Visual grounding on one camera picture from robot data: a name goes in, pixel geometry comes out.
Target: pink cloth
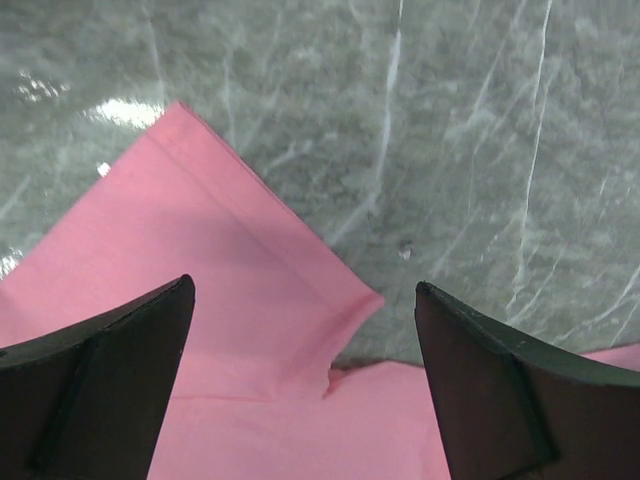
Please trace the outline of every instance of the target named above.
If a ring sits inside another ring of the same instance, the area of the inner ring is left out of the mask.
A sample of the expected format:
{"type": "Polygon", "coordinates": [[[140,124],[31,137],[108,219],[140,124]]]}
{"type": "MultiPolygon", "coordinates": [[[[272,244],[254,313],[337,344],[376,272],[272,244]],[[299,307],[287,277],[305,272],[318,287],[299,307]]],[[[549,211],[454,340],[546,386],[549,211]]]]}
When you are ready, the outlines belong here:
{"type": "MultiPolygon", "coordinates": [[[[179,104],[0,283],[0,345],[183,273],[196,310],[150,479],[450,478],[423,369],[330,371],[382,298],[179,104]]],[[[640,370],[640,346],[594,356],[640,370]]]]}

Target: folded pink fabric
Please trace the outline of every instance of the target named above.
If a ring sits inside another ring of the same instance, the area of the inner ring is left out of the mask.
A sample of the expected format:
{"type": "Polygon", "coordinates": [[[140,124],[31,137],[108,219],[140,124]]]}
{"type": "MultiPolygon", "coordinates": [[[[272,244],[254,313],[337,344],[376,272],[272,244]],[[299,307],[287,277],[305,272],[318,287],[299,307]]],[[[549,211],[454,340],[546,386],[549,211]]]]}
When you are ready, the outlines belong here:
{"type": "MultiPolygon", "coordinates": [[[[382,298],[180,104],[0,283],[0,345],[183,273],[196,310],[152,480],[450,478],[423,369],[330,371],[382,298]]],[[[594,357],[640,370],[640,346],[594,357]]]]}

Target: table surface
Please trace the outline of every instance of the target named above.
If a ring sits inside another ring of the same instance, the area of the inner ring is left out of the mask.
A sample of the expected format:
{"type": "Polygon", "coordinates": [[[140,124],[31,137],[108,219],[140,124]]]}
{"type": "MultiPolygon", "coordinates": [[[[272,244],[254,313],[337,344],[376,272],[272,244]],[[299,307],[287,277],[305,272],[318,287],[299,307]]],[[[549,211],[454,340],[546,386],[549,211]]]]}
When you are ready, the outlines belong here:
{"type": "Polygon", "coordinates": [[[3,0],[0,278],[163,111],[204,117],[387,306],[428,280],[570,350],[640,338],[640,6],[3,0]]]}

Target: marble countertop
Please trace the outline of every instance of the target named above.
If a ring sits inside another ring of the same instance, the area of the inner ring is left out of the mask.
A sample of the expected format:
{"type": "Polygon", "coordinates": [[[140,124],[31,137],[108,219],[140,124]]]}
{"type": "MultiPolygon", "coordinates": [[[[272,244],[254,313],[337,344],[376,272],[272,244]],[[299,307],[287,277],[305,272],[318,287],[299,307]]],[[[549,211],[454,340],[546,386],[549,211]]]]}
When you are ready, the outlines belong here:
{"type": "Polygon", "coordinates": [[[0,278],[180,99],[387,306],[426,279],[570,350],[640,339],[640,6],[4,0],[0,278]]]}

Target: pink napkin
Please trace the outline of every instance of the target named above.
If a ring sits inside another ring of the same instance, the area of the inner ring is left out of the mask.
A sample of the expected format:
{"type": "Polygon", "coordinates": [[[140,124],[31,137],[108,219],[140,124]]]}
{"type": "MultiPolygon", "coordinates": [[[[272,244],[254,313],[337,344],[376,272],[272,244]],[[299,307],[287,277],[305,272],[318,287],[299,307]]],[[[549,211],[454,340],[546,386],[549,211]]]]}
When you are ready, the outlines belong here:
{"type": "MultiPolygon", "coordinates": [[[[449,479],[422,368],[330,371],[382,305],[175,104],[0,283],[0,345],[189,273],[194,319],[152,480],[449,479]]],[[[640,346],[595,358],[640,370],[640,346]]]]}

